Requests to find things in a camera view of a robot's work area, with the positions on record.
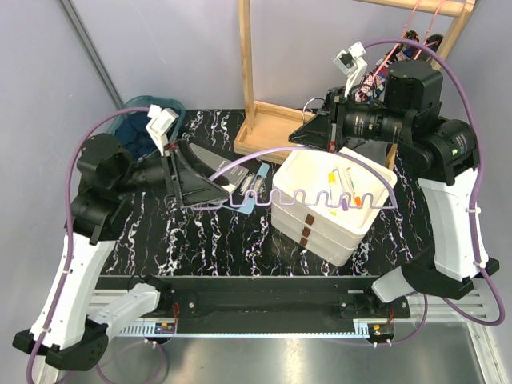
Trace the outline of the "lavender plastic hanger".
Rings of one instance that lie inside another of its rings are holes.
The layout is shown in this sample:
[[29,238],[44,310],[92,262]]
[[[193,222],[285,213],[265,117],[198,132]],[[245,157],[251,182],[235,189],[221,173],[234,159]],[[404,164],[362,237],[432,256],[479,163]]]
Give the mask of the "lavender plastic hanger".
[[[347,160],[351,165],[357,165],[363,168],[366,172],[372,174],[370,178],[372,181],[377,180],[378,186],[382,187],[384,191],[380,194],[375,194],[369,190],[363,191],[362,189],[358,189],[358,192],[361,196],[362,200],[362,208],[357,208],[352,198],[351,192],[351,200],[349,205],[349,210],[396,210],[398,208],[398,202],[396,200],[396,196],[394,193],[394,186],[392,183],[388,182],[387,178],[380,174],[377,170],[376,166],[365,162],[357,157],[356,154],[346,154],[342,152],[336,152],[336,156]],[[293,182],[298,182],[299,187],[292,189],[291,186],[276,186],[276,188],[272,189],[269,192],[269,200],[267,202],[261,202],[259,200],[259,194],[256,195],[256,206],[270,206],[272,203],[277,203],[280,206],[292,206],[294,204],[301,204],[303,206],[308,207],[316,207],[318,205],[325,206],[330,208],[329,205],[329,189],[327,190],[318,190],[316,193],[313,192],[312,188],[314,186],[320,187],[321,183],[313,183],[313,175],[309,173],[307,176],[293,176],[289,170],[285,170],[285,167],[282,166],[280,168],[281,171],[284,171],[284,175],[291,176],[291,180]],[[339,205],[338,210],[343,210],[342,208],[342,187],[338,187],[339,193]],[[199,205],[193,205],[190,208],[192,210],[218,210],[223,208],[222,204],[229,200],[233,201],[233,198],[230,196],[230,192],[228,194],[227,199],[218,201],[218,202],[207,202]]]

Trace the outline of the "navy blue mesh shorts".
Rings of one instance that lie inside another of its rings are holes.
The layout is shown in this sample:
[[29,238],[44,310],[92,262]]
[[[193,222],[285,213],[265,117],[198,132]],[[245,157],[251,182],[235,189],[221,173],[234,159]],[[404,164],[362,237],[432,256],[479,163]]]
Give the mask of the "navy blue mesh shorts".
[[139,160],[157,149],[146,130],[149,121],[145,112],[135,112],[125,117],[115,130],[114,136],[130,152],[133,160]]

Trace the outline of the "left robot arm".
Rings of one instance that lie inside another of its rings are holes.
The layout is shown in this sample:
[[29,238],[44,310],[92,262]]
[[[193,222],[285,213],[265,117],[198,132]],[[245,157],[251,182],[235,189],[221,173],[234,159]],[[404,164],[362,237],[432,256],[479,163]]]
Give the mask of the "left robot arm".
[[160,190],[180,208],[220,204],[230,196],[228,179],[216,176],[185,140],[136,162],[115,136],[97,134],[82,144],[76,167],[78,194],[70,204],[50,296],[32,327],[13,340],[16,349],[41,355],[64,371],[92,369],[109,341],[135,320],[176,308],[172,285],[149,275],[103,309],[88,310],[106,258],[133,212],[126,196]]

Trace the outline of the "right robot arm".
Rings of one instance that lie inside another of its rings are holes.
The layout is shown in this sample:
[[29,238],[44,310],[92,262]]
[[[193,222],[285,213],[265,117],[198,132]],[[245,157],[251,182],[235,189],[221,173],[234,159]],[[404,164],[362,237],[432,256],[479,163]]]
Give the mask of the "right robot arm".
[[316,115],[289,136],[292,143],[320,150],[339,150],[347,138],[393,143],[418,178],[433,241],[358,298],[358,306],[376,318],[411,292],[463,298],[475,278],[499,268],[479,239],[477,137],[466,122],[440,116],[442,81],[442,73],[426,62],[395,62],[382,101],[359,102],[349,90],[330,89]]

